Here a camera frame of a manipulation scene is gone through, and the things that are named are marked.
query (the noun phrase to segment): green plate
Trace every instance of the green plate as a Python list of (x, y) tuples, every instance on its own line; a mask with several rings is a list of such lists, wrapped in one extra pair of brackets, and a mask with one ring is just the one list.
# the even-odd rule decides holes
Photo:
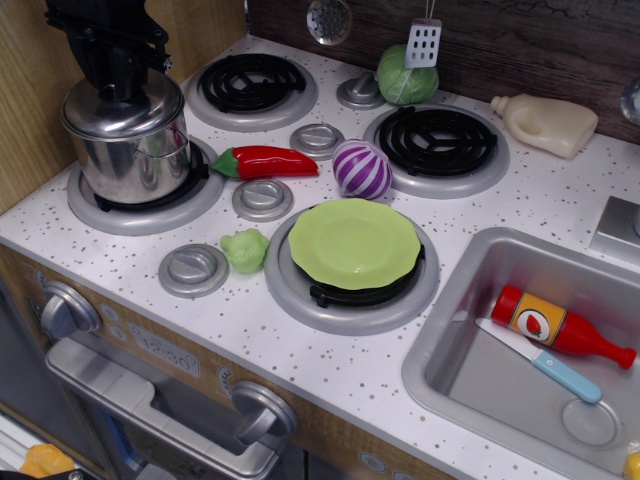
[(317, 282), (346, 290), (385, 287), (416, 264), (413, 224), (387, 205), (331, 200), (304, 212), (289, 231), (293, 261)]

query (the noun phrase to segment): pot handle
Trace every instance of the pot handle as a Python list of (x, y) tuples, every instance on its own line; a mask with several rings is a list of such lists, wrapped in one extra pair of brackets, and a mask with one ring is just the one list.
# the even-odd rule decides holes
[(167, 127), (169, 130), (173, 131), (174, 135), (178, 135), (180, 137), (180, 141), (182, 142), (181, 145), (174, 150), (171, 153), (167, 153), (166, 155), (160, 155), (160, 156), (156, 156), (156, 155), (151, 155), (148, 152), (143, 152), (142, 150), (140, 150), (139, 148), (136, 148), (135, 153), (141, 153), (142, 155), (144, 155), (145, 157), (149, 157), (149, 158), (153, 158), (154, 160), (162, 160), (164, 158), (168, 158), (168, 157), (172, 157), (173, 155), (180, 153), (182, 150), (184, 150), (187, 145), (189, 145), (189, 140), (187, 140), (187, 137), (184, 136), (184, 133), (182, 133), (180, 130), (178, 130), (177, 128), (173, 128), (173, 127)]

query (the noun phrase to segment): pot lid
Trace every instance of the pot lid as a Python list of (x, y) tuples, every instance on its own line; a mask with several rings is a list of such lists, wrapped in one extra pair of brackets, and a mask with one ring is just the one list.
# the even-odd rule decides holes
[(115, 101), (111, 90), (98, 92), (86, 79), (76, 84), (62, 105), (62, 123), (70, 132), (93, 140), (131, 139), (170, 124), (182, 112), (184, 96), (168, 76), (150, 70), (140, 95)]

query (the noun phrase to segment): toy cabbage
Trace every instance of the toy cabbage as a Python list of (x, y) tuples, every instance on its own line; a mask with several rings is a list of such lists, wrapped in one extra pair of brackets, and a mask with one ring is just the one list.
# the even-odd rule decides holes
[(378, 64), (378, 88), (385, 100), (394, 105), (410, 105), (429, 100), (438, 89), (435, 67), (404, 68), (406, 45), (387, 49)]
[(233, 236), (223, 235), (220, 247), (233, 268), (239, 273), (251, 273), (262, 268), (269, 239), (259, 230), (249, 228)]

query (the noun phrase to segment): blue knife handle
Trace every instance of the blue knife handle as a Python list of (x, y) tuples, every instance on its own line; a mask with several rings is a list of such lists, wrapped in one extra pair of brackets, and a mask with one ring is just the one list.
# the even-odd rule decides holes
[(600, 387), (545, 351), (540, 352), (533, 365), (585, 402), (598, 403), (602, 398)]

